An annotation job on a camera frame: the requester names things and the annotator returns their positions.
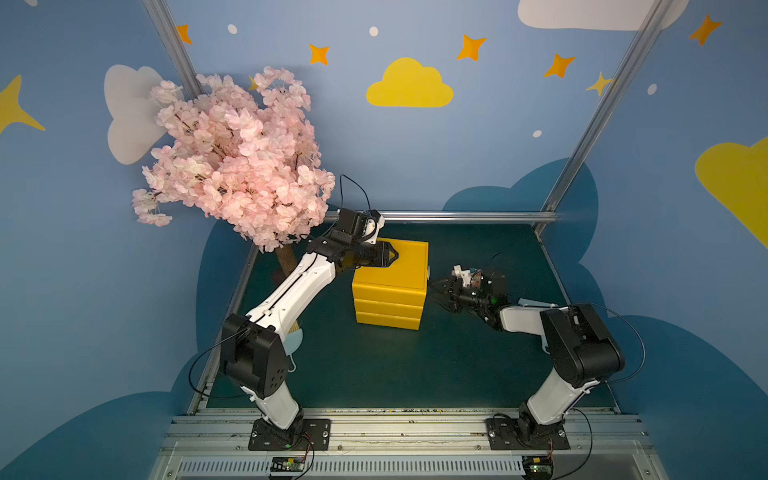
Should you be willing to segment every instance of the orange star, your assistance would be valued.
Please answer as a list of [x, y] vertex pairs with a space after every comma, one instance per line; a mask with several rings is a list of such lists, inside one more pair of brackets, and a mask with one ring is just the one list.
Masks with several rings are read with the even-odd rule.
[[189, 34], [189, 25], [178, 25], [176, 29], [179, 31], [179, 36], [181, 37], [181, 41], [184, 43], [188, 43], [192, 45], [192, 41], [190, 40], [190, 34]]
[[326, 55], [328, 54], [328, 49], [330, 47], [317, 48], [315, 45], [310, 44], [310, 48], [312, 49], [312, 60], [310, 60], [310, 64], [319, 62], [328, 65]]
[[547, 70], [547, 73], [545, 73], [544, 76], [548, 77], [549, 75], [557, 75], [560, 78], [564, 78], [565, 69], [568, 68], [571, 62], [575, 59], [576, 57], [562, 58], [560, 55], [554, 54], [554, 61], [552, 62], [552, 67], [549, 70]]
[[464, 35], [464, 48], [462, 48], [462, 52], [458, 54], [456, 60], [461, 60], [462, 58], [471, 58], [472, 60], [477, 61], [478, 55], [480, 53], [480, 45], [482, 45], [484, 41], [484, 38], [480, 38], [479, 40], [472, 40], [470, 37]]
[[707, 17], [701, 23], [701, 26], [699, 27], [699, 29], [696, 30], [694, 34], [690, 36], [690, 39], [698, 40], [699, 45], [704, 45], [704, 43], [707, 41], [707, 37], [710, 36], [710, 33], [715, 31], [715, 28], [721, 26], [722, 24], [723, 22], [712, 22], [710, 20], [710, 16], [707, 15]]

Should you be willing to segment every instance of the metal base platform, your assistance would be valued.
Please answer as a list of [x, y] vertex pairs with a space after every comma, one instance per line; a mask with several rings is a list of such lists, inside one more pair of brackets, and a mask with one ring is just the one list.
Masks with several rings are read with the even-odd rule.
[[[647, 478], [668, 480], [637, 415], [610, 409], [583, 409], [593, 430], [592, 456], [569, 478]], [[304, 478], [519, 478], [525, 455], [548, 449], [491, 450], [485, 421], [501, 412], [517, 418], [517, 409], [305, 409], [308, 419], [329, 419], [329, 449], [315, 452]], [[151, 480], [182, 478], [266, 478], [273, 457], [285, 451], [250, 452], [257, 410], [201, 409], [174, 418], [152, 471]], [[590, 446], [584, 417], [566, 418], [569, 450], [555, 451], [555, 475], [578, 465]], [[290, 475], [273, 473], [273, 477]]]

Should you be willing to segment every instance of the black cable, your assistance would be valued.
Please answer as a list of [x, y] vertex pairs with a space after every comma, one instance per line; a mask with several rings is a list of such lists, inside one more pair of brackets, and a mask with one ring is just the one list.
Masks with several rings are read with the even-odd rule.
[[368, 202], [368, 211], [370, 213], [371, 211], [371, 200], [368, 200], [368, 194], [366, 193], [366, 189], [363, 187], [360, 187], [360, 184], [355, 182], [353, 179], [347, 177], [346, 175], [339, 175], [339, 192], [341, 193], [341, 206], [344, 206], [344, 183], [342, 182], [342, 179], [346, 178], [350, 182], [354, 183], [359, 187], [360, 190], [362, 190], [362, 194], [366, 196], [366, 202]]
[[589, 422], [589, 418], [579, 409], [571, 408], [571, 410], [576, 410], [577, 412], [581, 413], [584, 416], [584, 420], [587, 421], [587, 426], [589, 427], [589, 452], [587, 452], [587, 456], [584, 457], [584, 461], [581, 462], [581, 465], [576, 467], [575, 469], [571, 470], [570, 472], [566, 473], [565, 475], [560, 475], [559, 477], [554, 477], [552, 480], [558, 480], [560, 478], [565, 478], [569, 475], [573, 475], [574, 473], [578, 472], [581, 467], [584, 466], [584, 464], [587, 463], [587, 460], [589, 460], [590, 455], [592, 455], [592, 445], [594, 445], [594, 436], [592, 435], [592, 424]]
[[194, 366], [197, 364], [197, 362], [198, 362], [198, 361], [200, 361], [200, 359], [201, 359], [201, 358], [203, 358], [203, 355], [205, 355], [205, 354], [206, 354], [206, 353], [208, 353], [209, 351], [211, 351], [211, 350], [215, 349], [217, 346], [221, 345], [222, 343], [226, 342], [227, 340], [231, 339], [232, 337], [234, 337], [234, 336], [237, 336], [237, 335], [240, 335], [240, 334], [241, 334], [241, 333], [243, 333], [243, 332], [247, 332], [248, 330], [250, 330], [250, 327], [246, 328], [245, 330], [237, 330], [235, 333], [233, 333], [232, 335], [228, 336], [226, 339], [223, 339], [223, 340], [220, 340], [220, 341], [218, 341], [218, 342], [214, 343], [214, 344], [213, 344], [213, 345], [212, 345], [212, 346], [211, 346], [211, 347], [210, 347], [208, 350], [206, 350], [206, 351], [202, 352], [200, 355], [198, 355], [198, 356], [197, 356], [197, 358], [194, 360], [194, 362], [192, 362], [192, 365], [190, 365], [190, 369], [189, 369], [189, 371], [187, 372], [187, 381], [190, 383], [190, 388], [191, 388], [192, 390], [194, 390], [196, 393], [199, 393], [199, 394], [201, 394], [201, 395], [202, 395], [202, 396], [204, 396], [204, 397], [207, 397], [207, 398], [209, 398], [209, 399], [217, 399], [217, 400], [239, 399], [239, 398], [241, 398], [241, 397], [244, 397], [244, 396], [248, 396], [248, 394], [244, 394], [244, 395], [235, 395], [235, 396], [212, 396], [212, 395], [208, 395], [208, 394], [207, 394], [207, 393], [205, 393], [205, 392], [201, 392], [201, 391], [200, 391], [200, 390], [198, 390], [198, 389], [197, 389], [197, 387], [195, 387], [195, 385], [192, 383], [192, 369], [193, 369], [193, 368], [194, 368]]
[[589, 303], [590, 305], [599, 306], [600, 308], [602, 308], [602, 309], [606, 309], [608, 312], [610, 312], [610, 313], [613, 313], [615, 316], [617, 316], [617, 317], [619, 317], [620, 319], [622, 319], [622, 320], [624, 321], [624, 323], [626, 323], [627, 325], [629, 325], [629, 327], [632, 329], [632, 331], [634, 332], [634, 334], [637, 336], [637, 339], [638, 339], [638, 340], [640, 340], [640, 347], [643, 349], [643, 359], [642, 359], [642, 360], [641, 360], [641, 362], [640, 362], [640, 366], [638, 366], [638, 367], [637, 367], [637, 368], [634, 370], [634, 372], [632, 372], [632, 373], [631, 373], [629, 376], [625, 376], [623, 379], [619, 379], [619, 380], [608, 380], [606, 383], [619, 383], [619, 382], [625, 382], [625, 381], [627, 381], [627, 380], [631, 379], [632, 377], [634, 377], [635, 375], [637, 375], [638, 373], [640, 373], [640, 371], [643, 369], [643, 366], [645, 365], [645, 342], [643, 342], [643, 337], [642, 337], [642, 336], [640, 336], [640, 333], [639, 333], [639, 332], [638, 332], [638, 331], [637, 331], [637, 330], [636, 330], [636, 329], [635, 329], [635, 328], [632, 326], [632, 324], [631, 324], [631, 323], [629, 323], [629, 321], [628, 321], [627, 319], [625, 319], [624, 317], [622, 317], [622, 316], [621, 316], [621, 315], [619, 315], [618, 313], [614, 312], [613, 310], [609, 309], [609, 308], [608, 308], [608, 307], [606, 307], [605, 305], [601, 305], [600, 303], [595, 303], [595, 302], [582, 302], [582, 303]]
[[315, 465], [315, 447], [312, 445], [312, 439], [310, 438], [310, 436], [309, 436], [309, 435], [307, 435], [306, 437], [304, 437], [304, 436], [303, 436], [302, 438], [304, 438], [304, 439], [306, 440], [306, 442], [307, 442], [307, 445], [309, 445], [309, 446], [310, 446], [310, 448], [312, 449], [312, 463], [310, 463], [310, 466], [306, 467], [306, 468], [304, 469], [304, 471], [303, 471], [303, 472], [301, 472], [301, 475], [299, 475], [298, 477], [296, 477], [296, 480], [299, 480], [299, 478], [302, 478], [304, 475], [306, 475], [306, 473], [307, 473], [309, 470], [311, 470], [311, 469], [312, 469], [312, 467]]

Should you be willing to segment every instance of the yellow drawer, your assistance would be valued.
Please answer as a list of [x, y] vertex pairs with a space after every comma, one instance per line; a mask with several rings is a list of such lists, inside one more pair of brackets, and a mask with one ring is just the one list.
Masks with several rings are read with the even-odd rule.
[[355, 272], [352, 294], [356, 300], [424, 306], [427, 295], [429, 244], [391, 240], [399, 258], [387, 268], [364, 266]]
[[393, 326], [399, 329], [418, 330], [421, 319], [406, 318], [404, 316], [379, 315], [378, 313], [356, 312], [357, 323], [369, 325]]
[[420, 319], [422, 318], [423, 310], [423, 306], [355, 299], [355, 311], [361, 313], [378, 313], [379, 315], [404, 316], [405, 318]]

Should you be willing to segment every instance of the black mounting plate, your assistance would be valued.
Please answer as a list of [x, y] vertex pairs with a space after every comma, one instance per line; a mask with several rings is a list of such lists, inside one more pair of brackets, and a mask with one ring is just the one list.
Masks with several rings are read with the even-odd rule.
[[[301, 431], [312, 439], [312, 448], [316, 452], [328, 449], [328, 440], [331, 434], [330, 419], [304, 419]], [[304, 438], [301, 438], [295, 445], [288, 447], [286, 446], [285, 435], [285, 432], [276, 432], [275, 428], [268, 425], [263, 419], [258, 419], [253, 423], [253, 428], [250, 431], [248, 449], [252, 452], [306, 450]]]
[[486, 419], [485, 433], [491, 450], [549, 450], [549, 440], [552, 440], [553, 450], [569, 450], [568, 437], [552, 432], [552, 435], [532, 438], [530, 442], [521, 442], [515, 430], [514, 422], [508, 419]]

